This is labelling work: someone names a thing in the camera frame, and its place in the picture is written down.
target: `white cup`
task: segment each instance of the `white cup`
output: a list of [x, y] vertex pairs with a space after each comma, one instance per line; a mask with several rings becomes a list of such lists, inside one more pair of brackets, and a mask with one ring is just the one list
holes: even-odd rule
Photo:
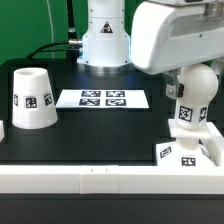
[[58, 120], [46, 69], [23, 68], [14, 72], [12, 123], [38, 129]]

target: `white block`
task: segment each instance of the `white block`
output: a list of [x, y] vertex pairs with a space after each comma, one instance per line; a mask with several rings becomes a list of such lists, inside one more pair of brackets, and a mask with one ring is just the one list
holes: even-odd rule
[[80, 193], [117, 194], [118, 166], [81, 166]]
[[79, 166], [0, 166], [0, 193], [79, 193]]
[[4, 132], [3, 121], [0, 121], [0, 142], [2, 141], [4, 137], [5, 137], [5, 132]]
[[119, 167], [120, 194], [224, 194], [222, 168]]
[[207, 123], [212, 139], [202, 140], [202, 143], [208, 149], [214, 158], [217, 166], [224, 165], [224, 138], [212, 122]]
[[184, 129], [174, 119], [168, 120], [170, 134], [172, 138], [197, 138], [197, 139], [211, 139], [212, 134], [205, 124], [198, 129]]

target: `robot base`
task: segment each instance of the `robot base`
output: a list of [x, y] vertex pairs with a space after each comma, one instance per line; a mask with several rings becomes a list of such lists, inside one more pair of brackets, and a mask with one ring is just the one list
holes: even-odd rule
[[82, 58], [79, 58], [78, 61], [78, 69], [84, 70], [87, 72], [93, 73], [119, 73], [119, 72], [126, 72], [126, 71], [135, 71], [136, 68], [132, 63], [127, 63], [126, 65], [117, 66], [117, 67], [103, 67], [103, 66], [92, 66], [88, 64], [84, 64]]
[[174, 119], [169, 120], [171, 137], [175, 142], [158, 144], [158, 166], [211, 167], [223, 165], [224, 138], [211, 122], [197, 130], [181, 128]]
[[156, 146], [158, 166], [166, 167], [211, 167], [215, 166], [212, 156], [205, 146], [198, 144], [196, 150], [178, 147], [176, 142], [159, 144]]

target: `white cylinder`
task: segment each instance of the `white cylinder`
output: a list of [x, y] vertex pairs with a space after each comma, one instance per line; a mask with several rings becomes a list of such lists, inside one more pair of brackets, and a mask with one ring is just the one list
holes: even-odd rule
[[24, 129], [38, 129], [54, 124], [57, 119], [47, 70], [16, 70], [13, 87], [13, 125]]
[[184, 85], [184, 94], [177, 99], [175, 120], [183, 128], [197, 129], [206, 123], [209, 102], [218, 90], [218, 79], [204, 64], [182, 68], [178, 79]]
[[130, 63], [130, 37], [124, 30], [124, 0], [88, 0], [88, 31], [78, 63], [119, 67]]

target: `wall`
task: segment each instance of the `wall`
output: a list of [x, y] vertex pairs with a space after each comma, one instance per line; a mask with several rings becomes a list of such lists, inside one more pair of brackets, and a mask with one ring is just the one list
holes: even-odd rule
[[[55, 27], [55, 41], [67, 39], [66, 0], [49, 0]], [[130, 34], [134, 11], [143, 0], [126, 0], [126, 30]], [[87, 30], [87, 0], [73, 0], [75, 26], [79, 38]], [[47, 0], [0, 1], [0, 64], [23, 58], [51, 42]], [[41, 54], [38, 57], [51, 57]]]

